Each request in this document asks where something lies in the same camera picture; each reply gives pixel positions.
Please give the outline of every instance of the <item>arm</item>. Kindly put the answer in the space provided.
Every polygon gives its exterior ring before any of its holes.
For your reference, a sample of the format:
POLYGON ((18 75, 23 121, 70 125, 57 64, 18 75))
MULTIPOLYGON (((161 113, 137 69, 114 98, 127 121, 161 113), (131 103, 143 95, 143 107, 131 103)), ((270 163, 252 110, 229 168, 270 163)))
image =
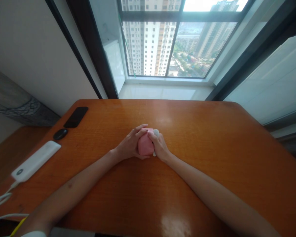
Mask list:
POLYGON ((28 216, 16 232, 15 237, 36 230, 42 231, 48 236, 54 225, 66 215, 66 213, 69 212, 114 165, 133 156, 140 159, 148 158, 149 156, 140 156, 136 150, 138 139, 147 132, 147 130, 142 129, 146 126, 147 124, 143 124, 133 129, 115 149, 110 150, 105 156, 81 171, 55 191, 28 216))
POLYGON ((149 132, 156 155, 171 167, 202 202, 223 222, 242 236, 280 236, 256 210, 220 183, 173 155, 162 134, 159 139, 149 132))

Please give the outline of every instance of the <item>smartphone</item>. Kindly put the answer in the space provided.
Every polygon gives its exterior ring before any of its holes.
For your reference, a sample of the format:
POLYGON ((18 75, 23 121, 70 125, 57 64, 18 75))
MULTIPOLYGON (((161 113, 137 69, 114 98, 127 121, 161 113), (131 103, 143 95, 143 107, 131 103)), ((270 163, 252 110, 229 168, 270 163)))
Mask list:
POLYGON ((78 127, 81 119, 86 114, 88 109, 89 109, 88 107, 77 107, 75 111, 72 113, 72 115, 70 116, 70 118, 65 123, 64 127, 65 128, 78 127))

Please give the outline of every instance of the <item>white cable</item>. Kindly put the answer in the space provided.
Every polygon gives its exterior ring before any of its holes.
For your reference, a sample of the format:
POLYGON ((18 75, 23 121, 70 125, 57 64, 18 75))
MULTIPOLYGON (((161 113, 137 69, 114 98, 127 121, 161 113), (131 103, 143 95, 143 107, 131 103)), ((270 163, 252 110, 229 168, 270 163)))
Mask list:
MULTIPOLYGON (((6 193, 4 195, 0 196, 0 205, 2 205, 3 203, 5 203, 12 195, 12 193, 10 193, 10 191, 12 189, 14 189, 16 186, 18 186, 19 182, 15 181, 10 188, 8 189, 8 191, 6 191, 6 193)), ((13 213, 13 214, 7 214, 4 216, 0 216, 0 219, 6 218, 6 217, 26 217, 29 214, 20 214, 20 213, 13 213)))

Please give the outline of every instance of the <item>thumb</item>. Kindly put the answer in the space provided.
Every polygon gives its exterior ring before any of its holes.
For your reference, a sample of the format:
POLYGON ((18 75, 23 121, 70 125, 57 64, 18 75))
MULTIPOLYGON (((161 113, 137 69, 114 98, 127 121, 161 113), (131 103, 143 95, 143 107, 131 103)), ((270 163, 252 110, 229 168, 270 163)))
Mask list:
POLYGON ((149 158, 150 156, 141 156, 141 155, 139 155, 139 154, 135 154, 135 157, 137 157, 137 158, 139 158, 139 159, 141 159, 141 160, 144 160, 144 159, 149 158))
POLYGON ((154 143, 159 143, 159 139, 157 138, 157 136, 155 134, 153 134, 152 132, 148 132, 148 137, 150 138, 150 140, 152 140, 154 143))

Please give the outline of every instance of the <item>orange table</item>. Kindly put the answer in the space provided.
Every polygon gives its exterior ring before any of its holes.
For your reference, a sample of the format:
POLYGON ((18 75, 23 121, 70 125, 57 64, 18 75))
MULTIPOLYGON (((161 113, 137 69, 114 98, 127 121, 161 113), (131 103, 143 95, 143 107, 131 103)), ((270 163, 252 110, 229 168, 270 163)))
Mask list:
MULTIPOLYGON (((79 100, 35 150, 52 140, 78 106, 89 107, 79 126, 69 129, 59 141, 61 149, 13 191, 0 207, 0 215, 30 213, 67 180, 116 147, 132 128, 148 123, 163 133, 173 154, 230 189, 280 234, 296 236, 296 160, 238 104, 79 100)), ((116 165, 59 226, 128 236, 234 235, 156 157, 131 158, 116 165)))

